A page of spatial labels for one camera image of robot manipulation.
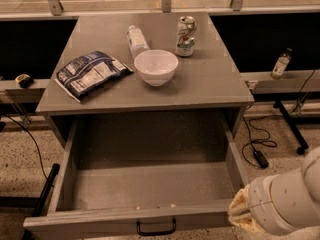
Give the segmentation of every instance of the soda can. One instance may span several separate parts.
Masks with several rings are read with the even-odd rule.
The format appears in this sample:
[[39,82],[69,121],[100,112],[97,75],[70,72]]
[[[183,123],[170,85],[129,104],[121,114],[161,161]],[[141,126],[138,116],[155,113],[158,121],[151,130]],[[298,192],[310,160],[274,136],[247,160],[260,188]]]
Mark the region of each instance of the soda can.
[[179,18],[175,48],[177,55],[181,57],[188,57],[193,53],[195,44],[194,32],[196,29],[197,23],[192,16],[183,16]]

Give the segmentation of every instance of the black handle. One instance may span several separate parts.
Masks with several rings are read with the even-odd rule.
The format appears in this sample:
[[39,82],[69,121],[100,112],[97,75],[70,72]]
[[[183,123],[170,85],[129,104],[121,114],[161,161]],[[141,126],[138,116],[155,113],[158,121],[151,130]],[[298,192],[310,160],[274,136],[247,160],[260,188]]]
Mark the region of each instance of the black handle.
[[137,232],[140,236],[164,236],[164,235],[170,235],[174,233],[177,229],[176,219],[172,219],[172,229],[166,230],[166,231],[158,231],[158,232],[143,232],[141,231],[141,223],[140,221],[137,222]]

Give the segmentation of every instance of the open drawer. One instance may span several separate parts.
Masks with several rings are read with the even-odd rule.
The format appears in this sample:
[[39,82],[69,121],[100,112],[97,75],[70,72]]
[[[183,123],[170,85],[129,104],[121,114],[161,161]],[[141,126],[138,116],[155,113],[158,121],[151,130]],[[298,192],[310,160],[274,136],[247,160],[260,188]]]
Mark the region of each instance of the open drawer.
[[221,227],[247,177],[219,109],[80,116],[40,239],[161,235]]

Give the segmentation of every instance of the small transparent bottle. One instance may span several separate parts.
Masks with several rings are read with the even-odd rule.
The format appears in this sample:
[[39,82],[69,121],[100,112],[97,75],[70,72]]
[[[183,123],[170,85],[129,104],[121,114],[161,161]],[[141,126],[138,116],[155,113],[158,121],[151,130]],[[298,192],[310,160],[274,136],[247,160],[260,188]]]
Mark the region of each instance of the small transparent bottle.
[[274,68],[271,72],[271,77],[273,79],[279,80],[282,77],[289,62],[291,61],[291,53],[292,53],[292,49],[287,48],[286,51],[284,51],[283,53],[280,54],[280,56],[276,62],[276,65],[274,66]]
[[140,28],[131,25],[128,28],[127,40],[133,60],[142,52],[150,50],[150,47]]

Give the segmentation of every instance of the white bowl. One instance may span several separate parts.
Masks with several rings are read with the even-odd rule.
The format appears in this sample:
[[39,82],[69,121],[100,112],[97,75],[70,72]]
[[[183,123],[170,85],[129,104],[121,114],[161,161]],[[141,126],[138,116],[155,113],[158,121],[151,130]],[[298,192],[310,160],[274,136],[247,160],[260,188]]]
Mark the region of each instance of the white bowl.
[[149,50],[140,53],[134,60],[134,65],[146,83],[161,86],[173,77],[178,59],[167,51]]

